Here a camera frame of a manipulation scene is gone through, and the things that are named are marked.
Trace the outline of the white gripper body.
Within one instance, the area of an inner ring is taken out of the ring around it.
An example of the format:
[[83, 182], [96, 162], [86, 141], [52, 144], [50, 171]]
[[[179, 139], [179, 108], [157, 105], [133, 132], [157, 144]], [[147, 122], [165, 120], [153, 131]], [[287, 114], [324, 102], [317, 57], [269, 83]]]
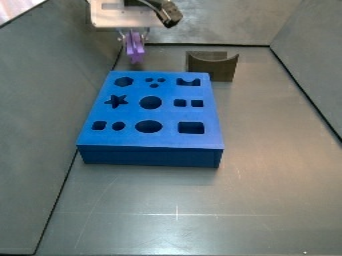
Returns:
[[124, 0], [87, 0], [91, 23], [96, 28], [162, 27], [155, 12], [147, 6], [126, 6]]

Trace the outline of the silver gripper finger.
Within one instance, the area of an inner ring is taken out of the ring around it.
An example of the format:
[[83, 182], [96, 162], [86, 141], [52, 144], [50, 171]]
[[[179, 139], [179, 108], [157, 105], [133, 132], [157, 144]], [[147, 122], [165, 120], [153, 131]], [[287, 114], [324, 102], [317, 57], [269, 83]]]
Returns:
[[119, 34], [118, 40], [119, 40], [120, 42], [127, 42], [127, 39], [128, 39], [128, 30], [124, 30], [124, 29], [122, 29], [122, 28], [118, 28], [118, 29], [116, 29], [116, 32], [118, 32], [118, 34]]
[[141, 34], [142, 42], [146, 42], [149, 40], [149, 34], [150, 34], [150, 27], [146, 27]]

